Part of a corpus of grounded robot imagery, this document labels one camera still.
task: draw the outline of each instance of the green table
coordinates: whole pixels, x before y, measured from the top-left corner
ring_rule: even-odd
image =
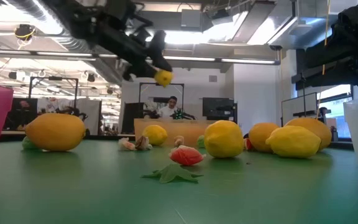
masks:
[[[142,179],[172,163],[169,149],[118,151],[83,141],[72,152],[23,152],[0,143],[0,223],[358,224],[352,151],[308,160],[243,153],[190,167],[199,184]]]

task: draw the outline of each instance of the black monitor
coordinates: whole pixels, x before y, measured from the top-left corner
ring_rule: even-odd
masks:
[[[232,98],[203,98],[203,116],[214,118],[234,117]]]

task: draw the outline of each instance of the man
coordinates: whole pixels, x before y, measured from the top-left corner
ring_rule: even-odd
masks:
[[[176,107],[178,98],[175,96],[171,96],[168,100],[168,105],[164,106],[158,111],[158,114],[161,118],[169,118],[171,115],[175,113],[175,111],[178,109]]]

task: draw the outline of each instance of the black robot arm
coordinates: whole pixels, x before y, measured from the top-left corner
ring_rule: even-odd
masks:
[[[339,13],[338,20],[332,25],[333,34],[324,41],[306,49],[303,70],[335,62],[326,70],[326,75],[319,72],[306,77],[309,85],[358,86],[358,6],[350,7]]]
[[[172,67],[162,56],[165,48],[165,33],[158,31],[149,47],[146,38],[150,34],[145,30],[153,22],[137,15],[136,4],[130,0],[108,1],[104,7],[85,7],[76,0],[43,0],[43,2],[59,17],[63,25],[70,31],[71,36],[83,39],[89,45],[100,45],[129,62],[123,77],[129,79],[129,74],[136,77],[153,78],[157,72],[153,66],[171,72]],[[131,35],[125,33],[127,22],[137,19],[144,23]]]

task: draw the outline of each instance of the wooden counter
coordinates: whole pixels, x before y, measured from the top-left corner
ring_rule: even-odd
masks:
[[[135,119],[135,136],[139,139],[143,130],[149,125],[159,125],[163,127],[168,134],[167,140],[163,146],[173,147],[173,138],[175,136],[183,136],[185,145],[190,147],[197,146],[197,139],[204,135],[205,129],[215,121],[205,120],[173,120],[173,119]]]

